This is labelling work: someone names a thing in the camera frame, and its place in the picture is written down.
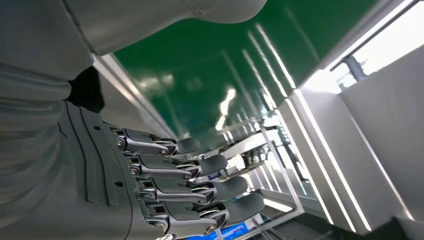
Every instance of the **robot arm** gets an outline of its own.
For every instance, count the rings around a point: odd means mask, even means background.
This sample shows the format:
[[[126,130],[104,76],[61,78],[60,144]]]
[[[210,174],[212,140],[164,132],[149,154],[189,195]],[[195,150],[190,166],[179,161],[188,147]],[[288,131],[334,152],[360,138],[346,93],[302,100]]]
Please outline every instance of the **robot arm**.
[[[195,140],[120,129],[62,101],[67,81],[92,64],[93,42],[69,7],[0,1],[1,238],[183,238],[260,211],[257,194],[229,201],[246,189],[243,179],[188,181],[225,167],[220,156],[171,158],[196,149]]]

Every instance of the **screw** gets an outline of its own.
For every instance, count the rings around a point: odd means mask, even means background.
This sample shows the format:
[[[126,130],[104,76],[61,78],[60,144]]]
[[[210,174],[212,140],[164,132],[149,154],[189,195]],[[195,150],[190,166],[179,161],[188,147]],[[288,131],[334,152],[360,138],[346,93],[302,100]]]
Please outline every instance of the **screw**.
[[[161,223],[161,222],[158,222],[158,223],[156,223],[155,224],[155,226],[156,227],[158,227],[158,228],[161,228],[162,229],[162,231],[164,231],[165,232],[165,224],[163,224],[163,223]]]
[[[167,151],[167,150],[165,150],[165,149],[162,149],[162,150],[160,150],[157,154],[158,154],[159,156],[163,157],[163,156],[165,156],[165,155],[167,155],[167,154],[168,154],[168,151]]]
[[[210,226],[208,226],[206,228],[206,230],[204,231],[204,234],[205,235],[211,234],[215,230],[216,227],[217,227],[216,225],[210,225]]]
[[[125,144],[121,139],[118,139],[116,140],[116,145],[118,146],[119,149],[123,149]]]

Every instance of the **fluorescent light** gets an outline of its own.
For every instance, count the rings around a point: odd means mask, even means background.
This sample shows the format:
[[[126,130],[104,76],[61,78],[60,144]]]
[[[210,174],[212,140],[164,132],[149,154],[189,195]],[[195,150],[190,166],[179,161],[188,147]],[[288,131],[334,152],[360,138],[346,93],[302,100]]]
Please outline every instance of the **fluorescent light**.
[[[314,116],[312,115],[311,109],[309,108],[309,106],[308,106],[308,104],[307,104],[307,102],[306,102],[306,100],[305,100],[305,98],[304,98],[304,96],[303,96],[302,92],[301,92],[301,91],[299,91],[299,90],[294,90],[294,92],[296,93],[296,95],[297,95],[297,97],[298,97],[298,99],[299,99],[299,101],[300,101],[300,104],[302,105],[303,109],[305,110],[305,113],[306,113],[306,115],[307,115],[307,117],[308,117],[308,119],[309,119],[310,123],[312,124],[313,129],[315,130],[316,134],[318,135],[318,138],[319,138],[319,140],[321,141],[322,146],[324,147],[324,149],[325,149],[325,151],[326,151],[326,153],[327,153],[327,155],[328,155],[328,158],[330,158],[330,161],[331,161],[332,165],[334,166],[335,171],[336,171],[336,173],[337,173],[338,177],[339,177],[339,178],[340,178],[340,180],[341,180],[341,183],[343,184],[344,188],[345,188],[345,189],[346,189],[346,191],[347,191],[347,195],[349,196],[350,200],[351,200],[351,201],[352,201],[352,203],[353,203],[353,206],[355,207],[356,211],[357,211],[357,212],[358,212],[358,214],[359,214],[359,217],[361,218],[361,220],[362,220],[363,224],[365,225],[365,228],[366,228],[368,231],[371,231],[371,227],[370,227],[370,225],[368,224],[368,221],[367,221],[367,219],[365,218],[364,213],[362,212],[361,207],[359,206],[359,204],[358,204],[358,202],[357,202],[357,200],[356,200],[356,198],[355,198],[355,196],[354,196],[354,194],[353,194],[353,192],[352,192],[351,188],[349,187],[348,182],[346,181],[345,176],[343,175],[343,173],[342,173],[342,171],[341,171],[341,169],[340,169],[340,167],[339,167],[339,164],[337,163],[337,161],[336,161],[336,159],[335,159],[335,157],[334,157],[333,153],[331,152],[330,146],[328,145],[328,143],[327,143],[327,141],[326,141],[326,139],[325,139],[325,137],[324,137],[323,133],[321,132],[321,129],[320,129],[320,127],[318,126],[317,121],[315,120]],[[333,189],[334,189],[333,184],[329,184],[329,186],[330,186],[330,188],[333,188]],[[337,196],[337,197],[336,197],[336,200],[337,200],[337,202],[338,202],[338,204],[339,204],[339,206],[340,206],[340,208],[341,208],[341,211],[343,212],[344,216],[346,217],[347,222],[348,222],[348,223],[349,223],[349,225],[350,225],[350,228],[354,231],[355,227],[353,226],[352,221],[350,220],[350,218],[349,218],[349,216],[348,216],[348,213],[346,212],[346,209],[345,209],[345,207],[343,206],[342,201],[340,200],[339,195],[336,193],[336,190],[335,190],[335,189],[333,190],[333,189],[332,189],[331,191],[334,191],[334,192],[333,192],[334,196]]]
[[[266,199],[266,198],[263,199],[263,203],[265,205],[267,205],[268,207],[271,207],[273,209],[277,209],[277,210],[279,210],[281,212],[285,212],[285,213],[293,210],[292,207],[289,207],[287,205],[284,205],[284,204],[281,204],[279,202],[272,201],[272,200],[269,200],[269,199]]]
[[[228,115],[228,107],[230,105],[230,101],[236,97],[236,90],[234,88],[230,88],[227,91],[226,97],[224,101],[219,104],[219,110],[223,116]]]
[[[221,131],[224,127],[224,123],[225,123],[226,117],[225,116],[221,116],[218,120],[218,122],[216,123],[215,129],[217,131]]]
[[[244,58],[249,64],[250,68],[253,70],[253,73],[256,76],[256,79],[259,82],[260,86],[263,88],[263,90],[265,91],[265,94],[268,96],[268,101],[265,100],[265,102],[266,104],[268,104],[269,109],[276,109],[277,108],[276,102],[271,96],[271,93],[268,90],[267,86],[265,85],[264,80],[262,80],[261,75],[259,75],[259,71],[256,68],[255,64],[253,63],[253,60],[251,59],[251,57],[249,56],[248,52],[245,49],[242,49],[241,52],[243,53]]]
[[[256,41],[255,37],[253,36],[253,34],[250,31],[247,33],[247,35],[249,36],[249,38],[252,41],[256,50],[259,52],[260,57],[265,62],[265,65],[268,68],[268,71],[271,74],[272,79],[277,84],[278,89],[280,90],[281,94],[283,95],[283,97],[287,97],[287,93],[284,90],[283,85],[281,85],[281,82],[278,80],[277,75],[274,72],[273,67],[270,64],[270,61],[268,60],[267,56],[265,56],[265,53],[264,53],[264,51],[262,51],[261,46],[259,46],[259,43]]]
[[[283,63],[283,60],[281,60],[280,55],[277,53],[276,49],[274,48],[274,45],[271,43],[270,39],[268,38],[267,34],[265,33],[264,29],[259,23],[255,24],[256,29],[260,33],[260,35],[263,37],[263,40],[265,40],[266,45],[271,50],[272,54],[274,55],[275,59],[278,62],[278,65],[280,66],[282,72],[284,73],[285,78],[287,78],[288,83],[290,84],[290,87],[292,89],[296,88],[295,82],[293,81],[292,76],[290,75],[289,71],[287,70],[286,66]]]
[[[321,172],[323,173],[323,175],[324,175],[324,177],[325,177],[328,185],[329,186],[330,185],[333,186],[333,184],[331,183],[331,180],[330,180],[330,178],[329,178],[329,176],[327,174],[327,171],[325,170],[325,168],[323,166],[323,163],[321,162],[321,159],[318,156],[317,150],[315,149],[314,145],[312,144],[312,141],[309,138],[308,133],[306,132],[306,129],[305,129],[304,125],[302,124],[301,119],[299,118],[298,113],[296,112],[295,107],[293,106],[293,104],[290,101],[290,99],[287,98],[285,101],[288,104],[288,107],[290,108],[291,112],[293,113],[294,119],[296,120],[297,125],[299,126],[299,128],[300,128],[300,130],[301,130],[301,132],[302,132],[302,134],[304,136],[304,138],[306,139],[306,142],[307,142],[310,150],[312,151],[312,154],[315,157],[315,160],[318,162],[318,166],[321,169]],[[311,174],[309,173],[308,167],[306,166],[304,159],[302,157],[299,157],[299,161],[304,166],[303,169],[305,170],[305,172],[308,174],[308,176],[310,176]],[[317,186],[315,185],[314,180],[312,179],[312,177],[310,177],[308,180],[310,181],[310,184],[312,186],[312,189],[315,191],[316,198],[318,199],[318,202],[321,204],[322,210],[324,211],[324,214],[327,217],[328,222],[330,222],[330,224],[334,224],[333,219],[330,216],[330,213],[329,213],[329,211],[328,211],[328,209],[327,209],[327,207],[326,207],[326,205],[325,205],[325,203],[323,201],[323,198],[321,197],[320,192],[318,191]]]

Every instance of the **robotic finger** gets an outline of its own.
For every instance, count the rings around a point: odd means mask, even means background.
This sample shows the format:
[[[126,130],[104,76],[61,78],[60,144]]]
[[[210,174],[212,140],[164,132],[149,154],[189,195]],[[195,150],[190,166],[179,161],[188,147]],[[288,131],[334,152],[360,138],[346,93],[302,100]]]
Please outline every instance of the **robotic finger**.
[[[156,202],[192,202],[209,204],[230,200],[246,191],[248,184],[241,177],[224,182],[191,183],[177,178],[148,178],[137,180],[139,198]]]
[[[139,200],[149,224],[175,239],[208,235],[214,230],[243,222],[264,208],[262,196],[251,193],[235,201],[206,205],[191,202],[148,202]]]
[[[134,154],[180,156],[200,149],[199,141],[191,137],[175,140],[114,125],[110,125],[110,129],[116,135],[119,149]]]

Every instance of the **metal frame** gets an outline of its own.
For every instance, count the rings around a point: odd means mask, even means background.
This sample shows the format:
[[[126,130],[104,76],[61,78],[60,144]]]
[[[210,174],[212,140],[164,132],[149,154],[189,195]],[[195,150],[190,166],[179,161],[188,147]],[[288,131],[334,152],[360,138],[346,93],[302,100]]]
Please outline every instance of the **metal frame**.
[[[254,102],[252,100],[252,97],[249,95],[249,93],[248,93],[248,91],[246,89],[246,86],[243,84],[243,81],[242,81],[242,79],[240,77],[240,74],[237,72],[237,69],[234,66],[233,62],[231,61],[230,57],[228,56],[228,54],[225,51],[222,52],[222,56],[223,56],[226,64],[228,65],[228,67],[229,67],[229,69],[230,69],[230,71],[231,71],[231,73],[232,73],[235,81],[238,83],[238,85],[239,85],[239,87],[240,87],[240,89],[241,89],[241,91],[242,91],[242,93],[243,93],[243,95],[244,95],[244,97],[245,97],[245,99],[246,99],[249,107],[251,108],[251,110],[253,112],[253,114],[256,117],[261,117],[259,111],[255,107],[255,104],[254,104]],[[297,216],[299,216],[299,215],[301,215],[301,214],[303,214],[305,212],[305,210],[302,207],[302,204],[301,204],[301,202],[300,202],[300,200],[298,198],[298,195],[297,195],[297,193],[296,193],[296,191],[295,191],[295,189],[294,189],[294,187],[292,185],[292,182],[290,181],[289,176],[287,175],[287,173],[286,173],[286,171],[284,169],[284,166],[283,166],[283,163],[282,163],[282,159],[280,158],[280,155],[277,153],[277,151],[276,151],[276,149],[274,147],[274,144],[268,138],[268,135],[267,135],[267,132],[266,132],[265,128],[262,126],[262,124],[260,122],[259,122],[259,125],[260,125],[260,131],[261,131],[263,137],[265,138],[265,141],[268,144],[268,147],[270,148],[270,150],[271,150],[272,154],[274,155],[275,159],[279,160],[278,161],[278,164],[279,164],[279,166],[281,168],[281,173],[282,173],[282,175],[284,177],[284,180],[286,181],[286,184],[287,184],[287,187],[288,187],[288,189],[290,191],[290,194],[293,197],[294,203],[296,205],[296,209],[294,209],[291,212],[288,212],[287,214],[284,214],[281,217],[278,217],[276,219],[273,219],[271,222],[268,222],[268,223],[262,225],[261,227],[258,227],[256,229],[254,229],[254,230],[252,230],[252,231],[250,231],[250,232],[248,232],[248,233],[246,233],[246,234],[244,234],[244,235],[236,238],[235,240],[245,240],[245,239],[248,239],[248,238],[253,237],[253,236],[257,235],[257,234],[260,234],[262,231],[265,231],[265,230],[268,230],[270,228],[273,228],[273,227],[275,227],[277,225],[280,225],[280,224],[282,224],[282,223],[284,223],[284,222],[286,222],[286,221],[288,221],[290,219],[293,219],[293,218],[295,218],[295,217],[297,217]]]

